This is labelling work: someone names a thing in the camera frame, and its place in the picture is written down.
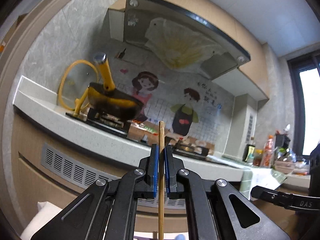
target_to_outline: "cartoon character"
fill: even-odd
[[[144,122],[148,118],[144,114],[144,108],[147,102],[152,97],[151,91],[155,90],[159,85],[159,80],[156,75],[148,71],[140,72],[134,79],[132,79],[132,95],[140,100],[144,106],[136,118],[137,122]]]
[[[176,104],[171,107],[175,113],[172,121],[172,130],[182,136],[189,132],[192,122],[199,122],[197,113],[193,110],[194,103],[200,100],[200,95],[192,88],[184,90],[185,104]]]

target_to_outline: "brown hair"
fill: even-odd
[[[148,88],[149,91],[155,90],[159,85],[159,80],[156,75],[148,71],[140,72],[138,76],[132,79],[132,85],[137,89],[137,94],[142,89],[142,86],[139,83],[139,79],[141,78],[147,78],[153,84],[153,87]]]
[[[200,95],[197,91],[195,91],[192,88],[186,88],[184,90],[184,94],[189,94],[194,100],[196,100],[197,102],[200,100]]]

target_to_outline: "ceiling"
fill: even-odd
[[[320,22],[305,0],[211,0],[280,57],[320,42]]]

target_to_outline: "black apron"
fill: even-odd
[[[182,136],[186,136],[188,134],[192,120],[193,120],[193,110],[192,110],[192,114],[186,114],[182,112],[182,108],[184,106],[185,105],[181,106],[177,110],[174,116],[174,119],[172,121],[173,132]]]

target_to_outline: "black window frame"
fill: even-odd
[[[297,155],[309,159],[309,155],[302,155],[305,135],[305,106],[300,72],[317,69],[320,76],[320,50],[309,54],[288,60],[289,71],[292,80],[292,89],[294,97],[295,124],[294,124],[294,141],[292,149]]]

